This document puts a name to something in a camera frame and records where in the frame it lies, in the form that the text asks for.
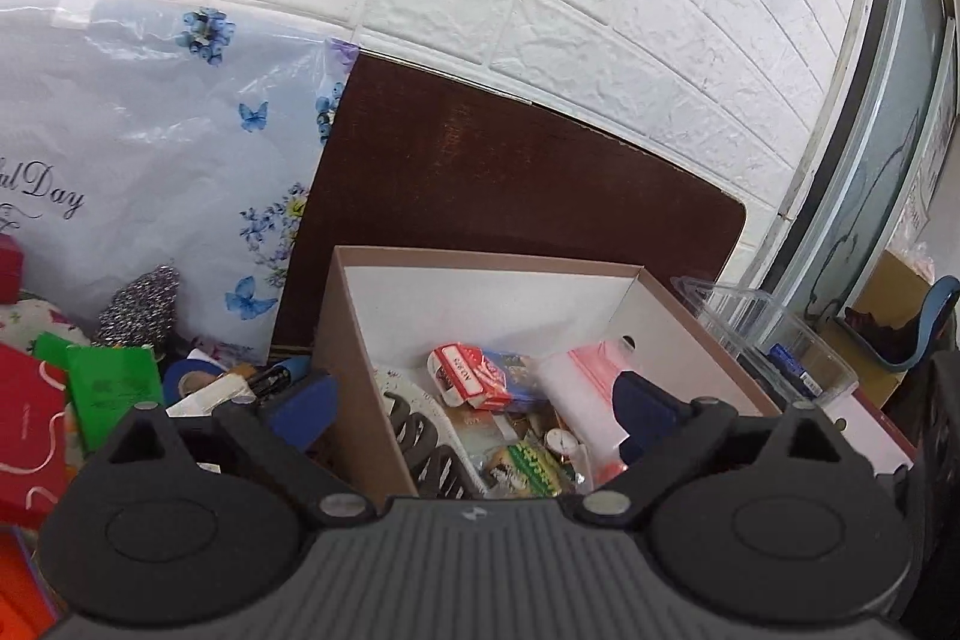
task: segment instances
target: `silver bolt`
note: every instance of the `silver bolt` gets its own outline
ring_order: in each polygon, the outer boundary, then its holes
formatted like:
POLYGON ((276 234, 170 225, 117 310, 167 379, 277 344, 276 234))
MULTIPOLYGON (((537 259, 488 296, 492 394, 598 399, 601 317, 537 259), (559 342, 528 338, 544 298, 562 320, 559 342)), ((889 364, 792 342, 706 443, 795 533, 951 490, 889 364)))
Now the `silver bolt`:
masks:
POLYGON ((320 510, 334 518, 354 518, 367 509, 367 502, 357 494, 330 494, 320 500, 320 510))
POLYGON ((630 498, 619 491, 594 491, 584 497, 584 507, 594 515, 623 515, 630 509, 630 498))

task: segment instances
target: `small red box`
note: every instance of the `small red box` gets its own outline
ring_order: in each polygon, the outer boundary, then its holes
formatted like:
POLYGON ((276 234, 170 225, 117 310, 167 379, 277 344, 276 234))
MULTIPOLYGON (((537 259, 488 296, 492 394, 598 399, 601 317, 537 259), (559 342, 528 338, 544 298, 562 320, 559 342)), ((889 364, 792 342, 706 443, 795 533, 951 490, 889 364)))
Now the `small red box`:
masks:
POLYGON ((0 304, 16 304, 23 277, 23 251, 10 235, 0 234, 0 304))
POLYGON ((0 525, 40 528, 66 490, 66 373, 0 344, 0 525))

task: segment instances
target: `dark brown wooden board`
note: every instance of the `dark brown wooden board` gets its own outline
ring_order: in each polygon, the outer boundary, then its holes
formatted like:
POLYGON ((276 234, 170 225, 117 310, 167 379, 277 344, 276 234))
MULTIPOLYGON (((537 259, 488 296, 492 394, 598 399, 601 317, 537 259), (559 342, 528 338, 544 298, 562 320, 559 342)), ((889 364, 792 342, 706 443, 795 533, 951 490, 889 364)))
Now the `dark brown wooden board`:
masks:
POLYGON ((361 54, 310 191, 274 343, 307 346, 334 245, 643 265, 715 279, 746 211, 568 116, 361 54))

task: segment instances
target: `floral plastic sheet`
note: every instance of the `floral plastic sheet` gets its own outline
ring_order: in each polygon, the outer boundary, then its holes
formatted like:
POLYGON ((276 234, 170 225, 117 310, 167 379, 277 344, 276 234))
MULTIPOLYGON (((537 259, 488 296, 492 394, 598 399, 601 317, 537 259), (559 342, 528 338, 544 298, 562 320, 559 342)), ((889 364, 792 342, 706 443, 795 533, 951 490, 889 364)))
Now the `floral plastic sheet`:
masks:
POLYGON ((0 0, 0 41, 0 230, 25 287, 92 327, 169 263, 181 335, 264 360, 356 47, 149 0, 0 0))

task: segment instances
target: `clear plastic container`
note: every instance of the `clear plastic container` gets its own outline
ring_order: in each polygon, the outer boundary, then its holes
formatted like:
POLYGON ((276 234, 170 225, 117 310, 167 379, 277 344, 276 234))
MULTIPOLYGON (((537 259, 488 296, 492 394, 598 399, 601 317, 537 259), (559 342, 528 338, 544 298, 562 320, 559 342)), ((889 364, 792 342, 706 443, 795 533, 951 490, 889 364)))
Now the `clear plastic container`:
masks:
POLYGON ((803 399, 824 407, 856 389, 851 365, 769 293, 693 277, 672 282, 701 325, 781 410, 803 399))

